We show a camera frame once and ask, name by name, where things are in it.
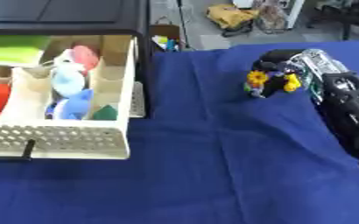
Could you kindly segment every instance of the bin handle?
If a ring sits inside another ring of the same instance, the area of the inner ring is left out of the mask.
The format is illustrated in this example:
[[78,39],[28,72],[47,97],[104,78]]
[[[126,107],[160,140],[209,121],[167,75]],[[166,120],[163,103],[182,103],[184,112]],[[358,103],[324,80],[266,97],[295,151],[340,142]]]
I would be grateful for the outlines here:
[[163,17],[158,18],[155,21],[155,25],[161,25],[161,22],[164,21],[164,20],[166,20],[169,25],[172,25],[172,20],[170,20],[170,18],[168,18],[167,16],[163,16]]
[[31,161],[31,154],[32,150],[35,147],[35,140],[28,140],[27,144],[25,145],[25,150],[23,151],[23,154],[20,157],[0,157],[0,162],[27,162]]

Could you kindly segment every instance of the yellow bag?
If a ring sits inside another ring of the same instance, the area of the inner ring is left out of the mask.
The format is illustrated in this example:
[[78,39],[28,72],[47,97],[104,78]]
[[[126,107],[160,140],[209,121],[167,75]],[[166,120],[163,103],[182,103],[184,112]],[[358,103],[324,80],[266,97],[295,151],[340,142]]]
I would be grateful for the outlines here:
[[208,7],[207,17],[222,29],[235,29],[241,23],[250,21],[258,15],[258,10],[239,10],[233,4],[217,4]]

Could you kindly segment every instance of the floor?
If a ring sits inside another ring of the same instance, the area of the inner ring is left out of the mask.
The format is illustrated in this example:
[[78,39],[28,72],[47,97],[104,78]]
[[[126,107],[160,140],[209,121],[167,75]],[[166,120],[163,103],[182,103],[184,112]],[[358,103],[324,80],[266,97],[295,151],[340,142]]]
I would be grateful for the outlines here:
[[[319,24],[314,29],[305,27],[305,22],[313,14],[313,5],[306,5],[294,29],[281,34],[265,34],[256,28],[250,34],[232,38],[221,36],[222,31],[209,21],[205,12],[209,5],[230,3],[229,0],[183,0],[184,16],[190,46],[197,50],[225,49],[242,44],[266,44],[277,42],[323,42],[339,41],[341,26],[337,23]],[[168,17],[180,25],[176,0],[151,0],[152,22]],[[359,39],[359,27],[354,27],[352,39]]]

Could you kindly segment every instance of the yellow flower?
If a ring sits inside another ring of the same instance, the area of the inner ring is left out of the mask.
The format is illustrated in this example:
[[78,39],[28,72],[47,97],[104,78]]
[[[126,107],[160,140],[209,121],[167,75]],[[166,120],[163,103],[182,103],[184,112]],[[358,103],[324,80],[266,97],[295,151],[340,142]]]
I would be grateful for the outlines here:
[[268,80],[268,75],[260,71],[250,71],[248,73],[247,82],[253,88],[260,88]]

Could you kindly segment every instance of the yellow plush toy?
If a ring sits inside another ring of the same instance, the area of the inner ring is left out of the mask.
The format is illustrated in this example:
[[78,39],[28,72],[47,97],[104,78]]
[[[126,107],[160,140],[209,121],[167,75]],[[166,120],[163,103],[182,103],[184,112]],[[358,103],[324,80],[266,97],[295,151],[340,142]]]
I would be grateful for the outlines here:
[[297,90],[297,88],[301,87],[300,81],[295,73],[285,75],[285,79],[288,80],[284,86],[284,90],[287,93],[292,93]]

